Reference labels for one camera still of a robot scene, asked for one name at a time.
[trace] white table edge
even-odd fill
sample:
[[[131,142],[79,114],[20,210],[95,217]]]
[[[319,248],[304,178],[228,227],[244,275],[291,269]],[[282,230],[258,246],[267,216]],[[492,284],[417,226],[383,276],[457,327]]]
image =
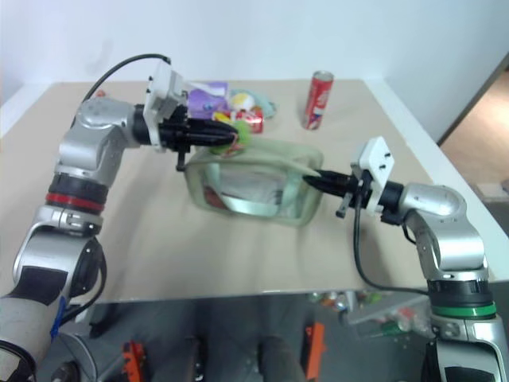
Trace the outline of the white table edge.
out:
[[[509,250],[509,238],[505,232],[387,82],[384,79],[373,78],[364,80],[364,83],[432,181],[456,189],[463,195],[467,202],[468,219],[484,239],[491,275],[495,276],[495,280],[508,280],[509,267],[505,257]]]

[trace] orange object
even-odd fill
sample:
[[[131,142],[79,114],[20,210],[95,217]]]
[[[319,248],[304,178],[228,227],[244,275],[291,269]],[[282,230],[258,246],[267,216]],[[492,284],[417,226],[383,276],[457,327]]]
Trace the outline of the orange object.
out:
[[[325,326],[315,322],[313,326],[305,328],[305,333],[309,343],[305,378],[307,380],[317,380],[320,375],[321,355],[327,349],[324,343]]]
[[[145,382],[145,350],[142,344],[134,341],[126,342],[122,347],[124,367],[122,373],[127,374],[129,382]]]

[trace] person's leg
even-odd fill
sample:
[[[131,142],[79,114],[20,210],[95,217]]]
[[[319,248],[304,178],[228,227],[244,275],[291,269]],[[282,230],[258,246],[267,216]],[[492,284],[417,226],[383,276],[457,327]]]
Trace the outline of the person's leg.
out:
[[[259,347],[264,382],[305,382],[304,371],[289,346],[279,337],[266,337]]]

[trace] black cable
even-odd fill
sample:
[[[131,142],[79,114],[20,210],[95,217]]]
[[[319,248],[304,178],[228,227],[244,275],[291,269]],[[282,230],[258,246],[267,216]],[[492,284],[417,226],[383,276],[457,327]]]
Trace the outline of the black cable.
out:
[[[366,274],[364,273],[364,270],[362,268],[362,265],[360,263],[360,244],[359,244],[359,242],[360,242],[360,211],[361,211],[361,207],[362,207],[362,198],[361,197],[356,198],[355,206],[356,206],[356,215],[355,215],[354,224],[353,224],[353,255],[354,255],[354,260],[356,261],[357,271],[359,272],[361,279],[364,280],[364,282],[367,285],[374,287],[376,289],[389,290],[389,291],[393,291],[393,292],[418,293],[418,294],[423,294],[423,295],[427,296],[428,292],[425,290],[414,289],[414,288],[399,288],[399,287],[394,287],[394,286],[383,286],[383,285],[379,285],[377,283],[373,283],[366,276]]]
[[[106,259],[104,258],[104,254],[103,254],[103,258],[101,260],[99,270],[101,272],[101,283],[99,285],[99,289],[94,294],[94,297],[92,297],[89,301],[85,302],[81,306],[77,306],[75,308],[69,309],[62,317],[62,319],[60,321],[60,326],[73,320],[78,314],[80,314],[81,312],[84,312],[86,309],[88,309],[95,301],[97,301],[99,296],[103,293],[104,286],[106,285],[106,277],[107,277],[107,266],[106,266]]]
[[[105,80],[107,80],[107,78],[109,76],[111,76],[113,73],[115,73],[121,67],[126,66],[127,64],[130,64],[131,62],[134,62],[134,61],[145,60],[146,58],[159,58],[159,59],[163,60],[164,62],[171,64],[169,57],[163,56],[162,54],[157,54],[157,53],[138,54],[137,56],[132,56],[130,58],[126,58],[124,61],[119,62],[113,68],[111,68],[106,73],[104,73],[103,76],[101,78],[99,78],[95,82],[95,84],[92,85],[90,90],[87,92],[87,94],[83,98],[82,102],[86,101],[87,99],[90,99],[94,95],[95,91],[99,88],[99,86],[101,86],[103,84],[103,82]]]
[[[415,245],[415,244],[416,244],[416,243],[415,243],[415,240],[414,240],[414,239],[412,239],[412,238],[410,237],[410,235],[408,234],[408,228],[406,227],[406,224],[404,224],[402,227],[403,227],[403,234],[405,234],[405,238],[406,238],[408,241],[410,241],[413,245]]]

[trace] transparent plastic container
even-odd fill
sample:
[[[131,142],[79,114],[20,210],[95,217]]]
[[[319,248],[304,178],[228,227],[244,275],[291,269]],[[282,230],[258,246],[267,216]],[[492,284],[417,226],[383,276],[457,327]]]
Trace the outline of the transparent plastic container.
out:
[[[199,207],[227,214],[304,225],[321,192],[302,177],[318,176],[323,154],[311,147],[265,138],[230,157],[199,149],[186,165],[188,191]]]

